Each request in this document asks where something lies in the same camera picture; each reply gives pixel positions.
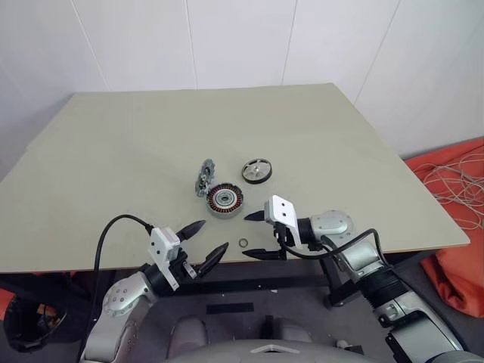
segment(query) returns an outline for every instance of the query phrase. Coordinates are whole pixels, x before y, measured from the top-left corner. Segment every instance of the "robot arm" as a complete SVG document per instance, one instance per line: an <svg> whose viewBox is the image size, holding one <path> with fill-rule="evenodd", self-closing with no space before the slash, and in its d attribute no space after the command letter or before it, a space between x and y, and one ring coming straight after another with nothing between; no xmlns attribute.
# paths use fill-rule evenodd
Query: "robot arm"
<svg viewBox="0 0 484 363"><path fill-rule="evenodd" d="M328 251L327 256L334 258L372 305L380 324L391 328L386 342L399 363L425 363L442 353L463 350L447 324L402 282L368 240L370 234L377 238L375 230L358 236L351 218L337 210L298 219L293 204L278 196L265 203L263 213L246 219L273 225L282 250L296 256L322 258L321 253L304 254L303 245L309 251Z"/></svg>
<svg viewBox="0 0 484 363"><path fill-rule="evenodd" d="M92 328L81 355L83 363L123 362L138 339L138 328L151 306L166 291L201 278L223 257L228 243L215 248L204 263L191 266L180 247L203 225L195 222L174 233L170 228L153 228L149 252L155 264L117 281L104 296L101 316Z"/></svg>

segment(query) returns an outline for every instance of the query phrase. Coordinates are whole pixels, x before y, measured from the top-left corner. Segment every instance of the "white cable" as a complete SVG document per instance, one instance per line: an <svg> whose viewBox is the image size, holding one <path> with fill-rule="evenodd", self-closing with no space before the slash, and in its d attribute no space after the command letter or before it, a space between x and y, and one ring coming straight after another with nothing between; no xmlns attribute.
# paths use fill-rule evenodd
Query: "white cable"
<svg viewBox="0 0 484 363"><path fill-rule="evenodd" d="M426 187L432 183L442 183L442 191L432 192L440 204L458 203L473 212L476 221L454 218L462 229L484 229L484 213L476 209L484 206L484 176L474 176L466 172L463 164L468 163L481 163L484 170L484 154L469 154L456 163L445 165L425 163L419 165L413 172L428 172L422 180Z"/></svg>

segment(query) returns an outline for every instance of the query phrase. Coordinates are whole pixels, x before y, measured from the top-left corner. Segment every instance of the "orange bag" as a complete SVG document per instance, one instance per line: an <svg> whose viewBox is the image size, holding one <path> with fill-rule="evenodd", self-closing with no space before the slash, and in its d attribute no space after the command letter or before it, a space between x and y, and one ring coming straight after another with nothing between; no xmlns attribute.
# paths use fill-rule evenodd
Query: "orange bag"
<svg viewBox="0 0 484 363"><path fill-rule="evenodd" d="M484 138L479 138L445 147L405 162L415 171L420 180L424 180L433 169L432 166L425 166L426 163L437 165L458 163L463 157L471 158L474 154L482 153L484 153ZM484 177L484 162L462 163L454 165L453 168L464 170L475 178ZM427 187L432 193L440 193L443 188L447 188L441 181L430 183ZM476 221L476 214L464 205L452 202L443 207L459 225L465 226L461 220ZM475 209L484 213L482 206ZM435 256L422 261L421 265L436 286L440 297L448 305L465 314L484 317L484 230L481 227L464 231L470 238L468 246L439 250Z"/></svg>

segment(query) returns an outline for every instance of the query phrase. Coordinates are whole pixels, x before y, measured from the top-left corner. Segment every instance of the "table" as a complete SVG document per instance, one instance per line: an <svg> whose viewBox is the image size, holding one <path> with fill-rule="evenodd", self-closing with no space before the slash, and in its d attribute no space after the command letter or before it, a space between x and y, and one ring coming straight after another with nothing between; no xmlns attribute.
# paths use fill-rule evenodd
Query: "table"
<svg viewBox="0 0 484 363"><path fill-rule="evenodd" d="M257 157L271 161L273 175L249 185L240 170ZM206 158L218 182L244 193L244 210L233 219L211 216L195 196ZM91 269L99 234L121 213L174 230L206 219L182 244L191 262L226 241L224 261L249 261L242 237L247 249L277 249L270 225L243 220L273 194L291 200L301 217L347 212L359 231L379 231L387 253L468 243L332 84L95 92L74 95L0 184L0 272ZM149 261L144 229L118 222L101 267Z"/></svg>

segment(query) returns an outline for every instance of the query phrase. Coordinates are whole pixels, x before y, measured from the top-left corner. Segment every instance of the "white wall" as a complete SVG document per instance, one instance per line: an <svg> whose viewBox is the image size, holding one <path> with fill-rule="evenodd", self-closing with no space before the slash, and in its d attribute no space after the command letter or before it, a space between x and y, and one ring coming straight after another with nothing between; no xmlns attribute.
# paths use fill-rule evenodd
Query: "white wall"
<svg viewBox="0 0 484 363"><path fill-rule="evenodd" d="M334 82L402 155L484 135L482 0L0 0L0 179L73 92Z"/></svg>

